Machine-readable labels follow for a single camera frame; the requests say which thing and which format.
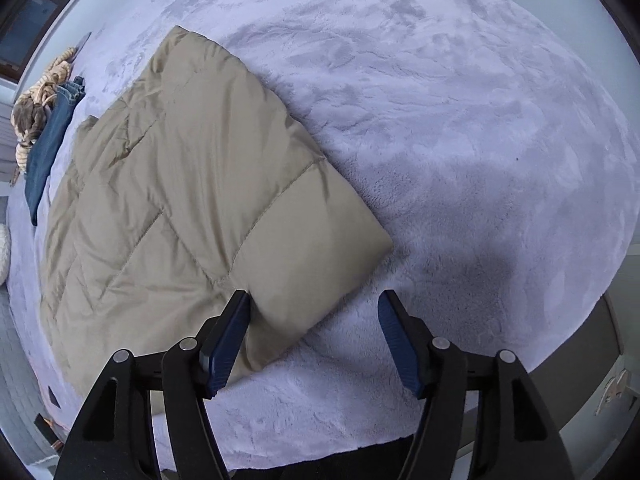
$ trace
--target plush bedspread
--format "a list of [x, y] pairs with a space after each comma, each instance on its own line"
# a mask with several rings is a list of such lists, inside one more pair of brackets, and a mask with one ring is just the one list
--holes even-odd
[[[395, 245], [284, 359], [210, 403], [230, 468], [415, 430], [421, 405], [402, 389], [376, 320], [384, 288], [437, 335], [469, 351], [513, 349], [531, 369], [580, 326], [620, 266], [640, 206], [637, 137], [580, 59], [509, 0], [127, 0], [78, 57], [87, 94], [49, 201], [76, 126], [107, 109], [177, 24], [217, 41], [276, 92]], [[38, 222], [35, 235], [23, 229], [33, 251]], [[12, 263], [10, 289], [31, 298], [12, 297], [24, 338], [37, 332], [37, 260]], [[23, 342], [41, 352], [32, 365], [41, 383], [55, 383], [62, 409], [52, 413], [70, 424], [78, 398], [50, 351]], [[170, 466], [161, 418], [156, 431]]]

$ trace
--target blue gripper pad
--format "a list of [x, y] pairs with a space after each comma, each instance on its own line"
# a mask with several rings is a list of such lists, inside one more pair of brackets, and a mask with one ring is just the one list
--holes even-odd
[[421, 319], [408, 315], [398, 295], [385, 290], [378, 300], [378, 320], [396, 364], [402, 385], [418, 399], [424, 398], [431, 334]]
[[250, 320], [251, 296], [236, 290], [200, 348], [200, 365], [209, 374], [207, 393], [212, 397], [226, 386]]

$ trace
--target blue jeans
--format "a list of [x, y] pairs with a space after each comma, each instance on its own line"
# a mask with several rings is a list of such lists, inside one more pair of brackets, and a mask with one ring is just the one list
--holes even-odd
[[83, 97], [84, 78], [80, 76], [58, 86], [56, 104], [51, 111], [51, 117], [27, 156], [24, 195], [27, 198], [33, 225], [38, 225], [38, 204], [42, 199], [53, 161], [56, 160], [74, 109]]

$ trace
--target bed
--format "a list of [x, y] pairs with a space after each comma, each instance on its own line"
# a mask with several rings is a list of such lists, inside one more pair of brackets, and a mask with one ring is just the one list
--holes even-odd
[[[11, 309], [63, 427], [81, 399], [39, 325], [49, 205], [78, 124], [106, 110], [174, 25], [217, 41], [273, 89], [396, 247], [285, 358], [208, 405], [229, 469], [413, 433], [421, 405], [402, 389], [377, 327], [384, 288], [437, 335], [467, 351], [511, 348], [533, 370], [620, 266], [640, 206], [638, 140], [590, 70], [513, 2], [127, 0], [76, 61], [86, 97], [38, 227], [22, 179], [8, 207]], [[154, 428], [161, 467], [172, 468], [162, 416]]]

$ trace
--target gray cloth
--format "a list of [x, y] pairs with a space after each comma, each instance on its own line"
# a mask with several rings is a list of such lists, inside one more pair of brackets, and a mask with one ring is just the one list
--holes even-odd
[[[620, 266], [640, 206], [636, 134], [584, 63], [509, 0], [126, 0], [76, 60], [102, 83], [76, 108], [49, 199], [71, 132], [111, 105], [176, 24], [216, 40], [279, 95], [396, 247], [286, 358], [209, 404], [229, 467], [415, 430], [421, 405], [376, 320], [385, 287], [437, 335], [469, 351], [512, 348], [532, 369]], [[40, 227], [31, 249], [22, 230], [24, 251], [39, 251]], [[30, 298], [33, 264], [21, 261]], [[59, 381], [27, 322], [36, 305], [23, 307], [23, 340], [43, 354], [40, 380]], [[69, 423], [78, 405], [61, 396]], [[166, 460], [162, 420], [156, 430]]]

